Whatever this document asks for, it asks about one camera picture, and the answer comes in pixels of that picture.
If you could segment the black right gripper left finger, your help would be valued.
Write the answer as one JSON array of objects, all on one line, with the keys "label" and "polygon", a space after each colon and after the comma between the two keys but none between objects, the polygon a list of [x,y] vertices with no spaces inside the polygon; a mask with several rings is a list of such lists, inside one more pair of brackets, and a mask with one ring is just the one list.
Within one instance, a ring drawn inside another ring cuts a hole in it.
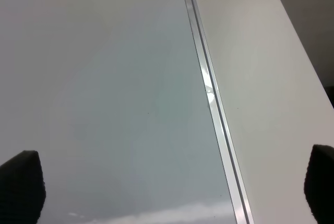
[{"label": "black right gripper left finger", "polygon": [[37,151],[22,151],[1,165],[1,223],[37,223],[45,199]]}]

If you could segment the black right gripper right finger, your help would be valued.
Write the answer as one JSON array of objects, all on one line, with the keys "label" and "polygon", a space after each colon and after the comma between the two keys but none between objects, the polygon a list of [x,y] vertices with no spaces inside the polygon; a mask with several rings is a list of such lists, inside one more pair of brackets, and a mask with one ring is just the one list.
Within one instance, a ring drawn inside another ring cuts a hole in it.
[{"label": "black right gripper right finger", "polygon": [[304,194],[317,223],[333,223],[333,147],[313,146],[305,175]]}]

